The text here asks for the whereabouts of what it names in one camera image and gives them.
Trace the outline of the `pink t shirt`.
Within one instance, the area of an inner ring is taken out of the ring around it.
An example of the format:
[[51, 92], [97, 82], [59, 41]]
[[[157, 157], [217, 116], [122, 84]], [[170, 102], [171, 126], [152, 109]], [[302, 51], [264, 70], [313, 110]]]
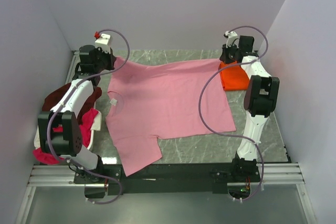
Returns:
[[146, 66], [116, 59], [106, 125], [127, 176], [162, 157], [159, 139], [236, 130], [216, 75], [219, 64], [202, 59]]

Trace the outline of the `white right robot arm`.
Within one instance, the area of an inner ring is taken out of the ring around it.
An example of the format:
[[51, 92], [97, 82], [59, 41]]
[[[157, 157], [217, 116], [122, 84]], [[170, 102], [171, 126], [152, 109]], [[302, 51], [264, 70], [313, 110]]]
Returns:
[[275, 110], [280, 80], [271, 76], [262, 66], [259, 56], [253, 51], [254, 37], [239, 36], [227, 31], [220, 60], [239, 68], [249, 80], [244, 97], [246, 123], [241, 144], [232, 160], [231, 175], [235, 180], [245, 180], [258, 175], [258, 147], [263, 128]]

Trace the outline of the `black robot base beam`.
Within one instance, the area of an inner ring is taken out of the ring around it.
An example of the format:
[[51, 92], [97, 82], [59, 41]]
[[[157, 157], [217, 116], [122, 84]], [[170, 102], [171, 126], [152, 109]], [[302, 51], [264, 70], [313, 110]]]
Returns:
[[75, 185], [90, 199], [105, 195], [212, 192], [226, 194], [230, 183], [257, 183], [256, 162], [152, 164], [127, 176], [121, 165], [104, 165], [102, 177], [76, 170]]

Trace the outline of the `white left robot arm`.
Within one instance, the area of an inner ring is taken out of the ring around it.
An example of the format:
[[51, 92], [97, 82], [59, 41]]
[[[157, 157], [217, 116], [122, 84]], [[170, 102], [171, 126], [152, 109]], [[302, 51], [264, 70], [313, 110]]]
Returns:
[[58, 162], [75, 166], [79, 176], [92, 183], [109, 180], [101, 157], [83, 145], [78, 115], [87, 99], [98, 89], [104, 70], [114, 72], [116, 57], [110, 46], [85, 45], [79, 49], [80, 62], [66, 93], [59, 102], [38, 116], [40, 149]]

